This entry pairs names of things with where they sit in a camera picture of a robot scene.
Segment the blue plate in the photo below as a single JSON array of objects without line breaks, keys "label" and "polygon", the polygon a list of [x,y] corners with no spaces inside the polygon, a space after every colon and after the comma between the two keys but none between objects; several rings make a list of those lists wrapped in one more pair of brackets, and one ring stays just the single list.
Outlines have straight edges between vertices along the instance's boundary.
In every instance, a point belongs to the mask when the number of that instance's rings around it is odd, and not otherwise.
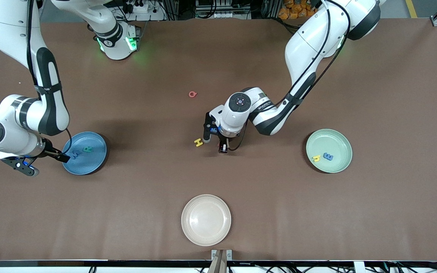
[{"label": "blue plate", "polygon": [[[63,151],[68,149],[70,140]],[[107,145],[98,133],[82,132],[72,137],[72,146],[66,155],[70,157],[64,168],[71,174],[85,175],[92,173],[104,163],[107,156]]]}]

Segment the plate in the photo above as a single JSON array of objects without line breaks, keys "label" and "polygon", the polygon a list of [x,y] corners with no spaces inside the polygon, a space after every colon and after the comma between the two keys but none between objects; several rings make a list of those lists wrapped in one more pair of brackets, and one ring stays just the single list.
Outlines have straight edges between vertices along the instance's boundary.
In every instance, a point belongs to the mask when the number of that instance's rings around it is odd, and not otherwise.
[{"label": "plate", "polygon": [[326,173],[339,173],[352,162],[352,146],[340,132],[321,129],[311,134],[307,141],[310,162]]},{"label": "plate", "polygon": [[[67,141],[62,151],[70,145]],[[104,163],[107,156],[107,145],[101,135],[94,132],[82,132],[72,137],[72,146],[66,155],[70,157],[64,168],[75,175],[94,172]]]},{"label": "plate", "polygon": [[229,207],[215,195],[194,197],[182,213],[185,236],[200,246],[212,246],[221,242],[229,233],[231,223]]}]

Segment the green plate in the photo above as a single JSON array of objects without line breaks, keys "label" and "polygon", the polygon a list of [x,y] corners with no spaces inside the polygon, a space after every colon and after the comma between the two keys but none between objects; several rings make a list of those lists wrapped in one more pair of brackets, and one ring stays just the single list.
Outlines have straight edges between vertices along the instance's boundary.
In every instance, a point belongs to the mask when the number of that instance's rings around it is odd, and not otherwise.
[{"label": "green plate", "polygon": [[338,173],[352,162],[352,146],[341,133],[321,129],[308,138],[307,155],[311,163],[321,171]]}]

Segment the brown table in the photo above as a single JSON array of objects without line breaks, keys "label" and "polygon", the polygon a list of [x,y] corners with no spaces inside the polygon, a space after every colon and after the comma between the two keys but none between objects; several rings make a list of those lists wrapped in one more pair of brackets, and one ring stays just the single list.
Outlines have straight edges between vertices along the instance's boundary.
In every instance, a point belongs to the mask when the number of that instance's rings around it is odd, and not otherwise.
[{"label": "brown table", "polygon": [[[0,259],[437,260],[437,27],[383,19],[344,52],[274,136],[195,147],[205,112],[259,86],[290,87],[289,33],[272,20],[149,23],[140,52],[112,61],[85,24],[43,25],[58,62],[71,133],[109,138],[98,173],[50,158],[28,178],[0,162]],[[329,60],[324,60],[323,69]],[[189,91],[198,95],[191,99]],[[34,96],[28,71],[0,52],[0,101]],[[307,136],[342,132],[354,149],[338,174],[313,169]],[[64,133],[51,138],[58,147]],[[229,235],[199,247],[180,216],[194,196],[221,197]]]}]

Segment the yellow floor line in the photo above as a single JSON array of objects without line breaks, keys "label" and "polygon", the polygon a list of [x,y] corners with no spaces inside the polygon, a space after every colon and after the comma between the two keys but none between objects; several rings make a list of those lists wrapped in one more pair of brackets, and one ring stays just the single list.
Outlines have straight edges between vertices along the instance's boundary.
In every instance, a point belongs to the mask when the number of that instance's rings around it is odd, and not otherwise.
[{"label": "yellow floor line", "polygon": [[411,15],[411,18],[417,18],[418,15],[416,14],[416,10],[414,9],[412,0],[406,0],[406,5],[407,9],[409,10],[409,14]]}]

